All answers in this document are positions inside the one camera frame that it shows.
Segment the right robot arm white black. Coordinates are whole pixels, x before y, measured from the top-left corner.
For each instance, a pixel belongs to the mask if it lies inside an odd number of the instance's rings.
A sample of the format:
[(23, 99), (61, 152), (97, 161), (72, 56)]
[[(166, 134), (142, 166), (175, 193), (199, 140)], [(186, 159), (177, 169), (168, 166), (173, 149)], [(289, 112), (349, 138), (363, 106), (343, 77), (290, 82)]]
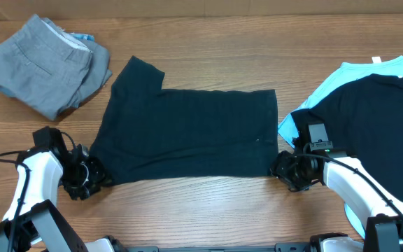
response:
[(357, 218), (362, 242), (344, 233), (317, 234), (304, 243), (282, 243), (276, 251), (403, 251), (403, 202), (364, 169), (359, 159), (337, 149), (322, 123), (309, 124), (295, 151), (278, 154), (271, 174), (293, 193), (320, 183), (334, 191)]

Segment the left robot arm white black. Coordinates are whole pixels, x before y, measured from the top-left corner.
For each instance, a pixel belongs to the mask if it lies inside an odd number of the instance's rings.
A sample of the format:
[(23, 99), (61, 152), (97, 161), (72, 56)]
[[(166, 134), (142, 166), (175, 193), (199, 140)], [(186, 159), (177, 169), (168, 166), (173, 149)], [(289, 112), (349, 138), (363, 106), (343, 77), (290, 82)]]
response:
[(87, 147), (64, 142), (54, 127), (33, 133), (34, 147), (16, 152), (18, 181), (10, 208), (0, 222), (0, 251), (28, 251), (43, 242), (47, 251), (119, 251), (112, 237), (85, 243), (57, 209), (62, 186), (73, 200), (85, 200), (111, 182)]

